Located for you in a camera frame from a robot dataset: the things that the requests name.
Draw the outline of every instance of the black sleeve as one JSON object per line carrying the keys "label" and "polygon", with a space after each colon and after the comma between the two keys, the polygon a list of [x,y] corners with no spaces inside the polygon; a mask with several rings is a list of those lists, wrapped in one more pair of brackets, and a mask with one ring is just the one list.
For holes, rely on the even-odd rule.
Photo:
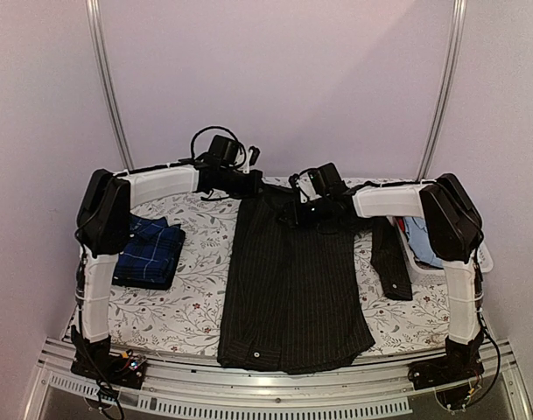
{"label": "black sleeve", "polygon": [[395,229],[386,217],[373,219],[371,265],[381,278],[382,291],[393,300],[412,300],[412,285]]}

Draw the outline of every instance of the cable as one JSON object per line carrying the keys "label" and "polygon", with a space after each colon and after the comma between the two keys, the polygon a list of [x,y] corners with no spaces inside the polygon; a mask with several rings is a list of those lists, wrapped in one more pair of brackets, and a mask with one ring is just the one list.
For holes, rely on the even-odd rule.
{"label": "cable", "polygon": [[384,182],[376,183],[373,181],[365,181],[363,184],[355,185],[349,189],[351,193],[356,193],[357,191],[365,188],[366,186],[374,186],[377,188],[385,188],[389,186],[419,186],[422,184],[437,184],[434,179],[422,179],[421,181],[394,181],[394,182]]}
{"label": "cable", "polygon": [[296,173],[296,174],[293,174],[291,175],[289,178],[288,178],[288,181],[290,182],[290,185],[291,187],[295,188],[297,190],[297,193],[302,193],[305,198],[307,199],[307,203],[309,201],[311,201],[311,197],[309,197],[309,194],[307,194],[305,191],[303,191],[303,188],[301,188],[301,185],[299,185],[299,178],[301,177],[301,175],[303,175],[306,171],[309,171],[307,169],[305,169],[304,171],[300,172],[300,173]]}
{"label": "cable", "polygon": [[[80,337],[83,339],[83,315],[82,315],[82,308],[80,307],[79,313],[78,313],[78,324],[80,328]],[[82,355],[88,360],[89,364],[93,367],[95,372],[99,375],[100,379],[96,380],[97,385],[99,386],[99,392],[97,393],[97,399],[99,400],[99,411],[109,420],[124,420],[126,418],[124,414],[124,409],[122,405],[120,404],[120,401],[118,401],[118,396],[116,391],[112,388],[112,385],[110,381],[107,379],[105,374],[101,372],[99,367],[96,365],[95,361],[91,357],[91,354],[89,354],[89,351],[86,348],[83,348]],[[120,412],[120,417],[115,418],[107,414],[105,409],[102,408],[103,402],[102,402],[102,396],[106,396],[108,399],[113,400],[116,403],[116,407],[118,408],[118,411]]]}
{"label": "cable", "polygon": [[478,400],[471,401],[467,405],[467,407],[473,407],[475,404],[479,403],[480,401],[482,401],[484,399],[484,397],[492,390],[492,388],[494,387],[495,383],[497,382],[497,380],[498,380],[498,378],[500,376],[500,370],[501,370],[501,351],[500,351],[500,347],[497,345],[497,343],[492,338],[492,335],[489,333],[489,330],[487,329],[487,326],[486,326],[486,321],[484,320],[484,317],[482,316],[481,312],[478,312],[478,323],[480,324],[480,328],[484,332],[484,335],[486,336],[486,338],[488,340],[490,340],[490,342],[492,343],[492,345],[495,348],[495,352],[497,353],[497,367],[495,368],[494,379],[492,380],[492,383],[490,383],[490,386],[487,387],[486,391],[484,391],[484,394],[482,394]]}
{"label": "cable", "polygon": [[207,197],[200,197],[200,200],[210,202],[210,201],[223,201],[223,200],[227,200],[227,199],[231,199],[232,198],[229,194],[224,196],[224,197],[213,197],[212,198],[213,195],[214,195],[214,189],[212,188],[212,190],[207,195]]}
{"label": "cable", "polygon": [[220,125],[210,125],[208,127],[205,127],[204,129],[201,129],[196,134],[194,134],[193,139],[190,141],[190,157],[191,157],[193,162],[196,161],[196,152],[194,151],[194,145],[196,144],[196,139],[201,134],[203,134],[203,133],[205,133],[206,131],[209,131],[209,130],[225,131],[231,137],[233,137],[233,140],[235,140],[235,142],[239,146],[239,150],[243,154],[243,159],[242,159],[242,162],[240,164],[234,164],[233,166],[231,166],[232,169],[239,169],[243,165],[245,165],[245,162],[247,162],[247,150],[245,149],[245,146],[239,141],[239,139],[237,138],[237,136],[235,135],[235,133],[233,131],[231,131],[230,129],[226,129],[225,127],[221,127]]}

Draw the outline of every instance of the floral tablecloth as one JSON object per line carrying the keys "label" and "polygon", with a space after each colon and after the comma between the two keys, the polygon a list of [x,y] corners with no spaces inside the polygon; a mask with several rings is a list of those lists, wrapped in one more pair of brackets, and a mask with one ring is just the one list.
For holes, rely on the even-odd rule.
{"label": "floral tablecloth", "polygon": [[[268,180],[284,183],[280,178]],[[360,180],[347,182],[354,185]],[[109,328],[114,343],[154,352],[216,355],[239,202],[210,202],[201,197],[182,194],[133,210],[146,218],[165,216],[170,225],[180,223],[186,241],[169,290],[112,287]],[[364,355],[443,346],[449,325],[446,285],[415,285],[412,302],[389,300],[382,294],[370,257],[371,233],[356,237],[361,307],[375,338],[375,345]]]}

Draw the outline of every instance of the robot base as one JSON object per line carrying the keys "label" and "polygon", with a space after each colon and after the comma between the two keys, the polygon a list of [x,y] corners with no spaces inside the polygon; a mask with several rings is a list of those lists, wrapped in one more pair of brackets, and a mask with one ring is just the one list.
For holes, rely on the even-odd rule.
{"label": "robot base", "polygon": [[447,338],[445,340],[446,356],[417,361],[410,365],[408,379],[414,384],[414,389],[438,387],[482,375],[484,367],[478,348],[483,340],[482,331],[466,345]]}
{"label": "robot base", "polygon": [[83,339],[75,326],[72,327],[72,342],[77,351],[75,352],[72,373],[96,381],[102,380],[101,374],[109,380],[112,385],[121,387],[141,389],[145,378],[146,364],[140,364],[135,369],[125,367],[127,361],[122,356],[109,354],[110,337],[102,341],[90,343],[88,339]]}

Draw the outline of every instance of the curved metal pole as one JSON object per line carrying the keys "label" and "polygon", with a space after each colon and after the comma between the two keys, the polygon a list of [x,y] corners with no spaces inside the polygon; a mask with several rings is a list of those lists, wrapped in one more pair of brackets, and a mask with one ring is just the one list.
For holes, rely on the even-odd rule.
{"label": "curved metal pole", "polygon": [[447,57],[445,61],[445,70],[441,80],[441,89],[439,90],[438,104],[435,108],[433,121],[431,122],[430,135],[425,144],[424,155],[422,162],[417,170],[416,180],[421,180],[427,177],[430,170],[431,161],[437,146],[439,133],[441,132],[441,125],[445,115],[445,109],[451,93],[451,86],[455,69],[457,68],[457,60],[459,57],[460,42],[462,40],[462,31],[465,23],[466,0],[455,0],[452,12],[451,34],[449,36],[449,47],[447,50]]}
{"label": "curved metal pole", "polygon": [[101,76],[102,90],[105,94],[107,108],[109,110],[110,121],[115,133],[116,146],[120,153],[120,159],[123,161],[125,169],[135,169],[130,147],[124,135],[123,123],[118,111],[115,89],[110,76],[109,59],[105,47],[104,37],[102,35],[101,12],[99,10],[99,0],[87,0],[89,29],[91,30],[91,39],[95,50],[95,59]]}

